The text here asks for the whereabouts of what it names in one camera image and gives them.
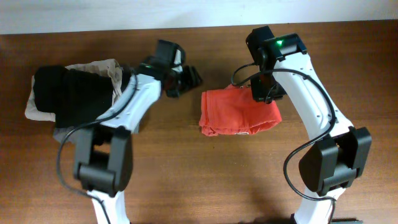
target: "red cloth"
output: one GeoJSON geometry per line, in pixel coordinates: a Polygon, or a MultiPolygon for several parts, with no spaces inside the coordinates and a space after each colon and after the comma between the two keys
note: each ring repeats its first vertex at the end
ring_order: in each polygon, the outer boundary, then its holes
{"type": "Polygon", "coordinates": [[[201,94],[201,132],[218,134],[256,134],[273,128],[282,121],[279,109],[253,100],[250,88],[228,86],[201,94]]]}

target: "wooden table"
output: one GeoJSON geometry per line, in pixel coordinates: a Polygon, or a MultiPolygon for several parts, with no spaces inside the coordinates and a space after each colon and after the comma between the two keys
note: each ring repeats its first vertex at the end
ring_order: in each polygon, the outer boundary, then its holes
{"type": "MultiPolygon", "coordinates": [[[[254,136],[206,137],[198,126],[201,92],[224,88],[252,61],[245,38],[259,26],[122,30],[0,36],[0,223],[95,223],[91,201],[65,190],[55,175],[54,124],[24,110],[30,78],[42,65],[115,58],[137,65],[156,40],[179,43],[204,84],[179,100],[162,97],[134,136],[134,172],[126,189],[133,223],[237,223],[288,218],[301,198],[285,183],[282,163],[307,140],[295,108],[278,101],[283,122],[254,136]]],[[[363,176],[339,199],[335,218],[398,220],[398,22],[271,25],[297,32],[329,94],[373,144],[363,176]]],[[[240,77],[250,75],[246,70],[240,77]]],[[[289,166],[303,189],[299,154],[289,166]]],[[[62,169],[72,179],[73,146],[62,169]]]]}

